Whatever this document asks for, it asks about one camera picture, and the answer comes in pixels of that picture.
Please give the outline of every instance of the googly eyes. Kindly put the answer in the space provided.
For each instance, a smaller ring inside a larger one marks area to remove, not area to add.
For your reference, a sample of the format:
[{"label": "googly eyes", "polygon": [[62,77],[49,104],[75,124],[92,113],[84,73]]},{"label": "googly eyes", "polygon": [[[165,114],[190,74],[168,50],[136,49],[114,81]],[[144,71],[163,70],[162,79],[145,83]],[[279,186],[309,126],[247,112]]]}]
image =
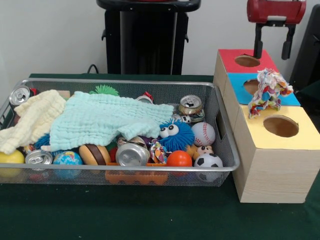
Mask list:
[{"label": "googly eyes", "polygon": [[160,129],[160,137],[163,139],[169,137],[169,131],[167,127],[163,127]]},{"label": "googly eyes", "polygon": [[171,124],[169,127],[163,127],[160,129],[160,137],[167,138],[169,136],[174,136],[179,132],[179,128],[175,124]]},{"label": "googly eyes", "polygon": [[169,136],[174,136],[174,135],[176,135],[178,132],[179,132],[179,128],[178,128],[177,125],[171,124],[171,125],[168,127]]}]

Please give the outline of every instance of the light blue muslin cloth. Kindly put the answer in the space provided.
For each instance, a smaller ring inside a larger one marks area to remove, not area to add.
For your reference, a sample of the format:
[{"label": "light blue muslin cloth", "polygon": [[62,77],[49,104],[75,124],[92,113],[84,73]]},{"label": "light blue muslin cloth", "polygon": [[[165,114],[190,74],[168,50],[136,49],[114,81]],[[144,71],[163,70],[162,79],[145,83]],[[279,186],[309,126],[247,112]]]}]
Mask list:
[{"label": "light blue muslin cloth", "polygon": [[128,97],[76,91],[50,131],[51,151],[84,144],[106,146],[118,135],[157,138],[159,125],[169,121],[174,107],[149,104]]}]

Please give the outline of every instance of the yellow ball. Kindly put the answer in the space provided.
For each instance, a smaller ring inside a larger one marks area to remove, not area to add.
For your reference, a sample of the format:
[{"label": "yellow ball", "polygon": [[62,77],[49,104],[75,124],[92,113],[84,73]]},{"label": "yellow ball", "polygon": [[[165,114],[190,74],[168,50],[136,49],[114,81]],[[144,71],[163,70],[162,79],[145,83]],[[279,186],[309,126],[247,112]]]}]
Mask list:
[{"label": "yellow ball", "polygon": [[[24,155],[15,150],[12,154],[0,152],[0,164],[24,164]],[[21,168],[0,168],[0,177],[14,178],[22,171]]]}]

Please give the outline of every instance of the circular hole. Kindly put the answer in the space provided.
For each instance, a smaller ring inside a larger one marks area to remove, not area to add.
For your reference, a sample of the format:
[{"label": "circular hole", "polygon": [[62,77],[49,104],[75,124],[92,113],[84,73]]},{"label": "circular hole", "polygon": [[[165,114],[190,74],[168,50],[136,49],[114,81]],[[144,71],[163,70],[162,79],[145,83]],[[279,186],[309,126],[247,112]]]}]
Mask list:
[{"label": "circular hole", "polygon": [[257,79],[251,79],[246,81],[243,86],[248,93],[254,95],[256,91],[258,91],[258,84],[259,82]]},{"label": "circular hole", "polygon": [[299,132],[297,123],[292,119],[281,115],[266,117],[263,121],[263,125],[270,133],[283,138],[293,137]]},{"label": "circular hole", "polygon": [[234,61],[242,67],[253,68],[260,65],[260,61],[253,56],[240,55]]}]

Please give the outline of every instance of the blanket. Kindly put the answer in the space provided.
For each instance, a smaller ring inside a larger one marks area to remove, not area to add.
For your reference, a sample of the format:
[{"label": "blanket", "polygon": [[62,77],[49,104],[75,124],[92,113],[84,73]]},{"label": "blanket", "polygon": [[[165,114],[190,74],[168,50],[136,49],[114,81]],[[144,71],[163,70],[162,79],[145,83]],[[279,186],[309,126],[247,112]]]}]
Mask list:
[{"label": "blanket", "polygon": [[54,120],[65,109],[64,100],[56,90],[30,97],[14,111],[20,117],[17,125],[0,131],[0,152],[13,153],[16,148],[34,144],[49,133]]},{"label": "blanket", "polygon": [[52,124],[50,150],[69,150],[85,144],[106,146],[118,135],[157,138],[160,124],[174,107],[149,104],[128,97],[76,91]]}]

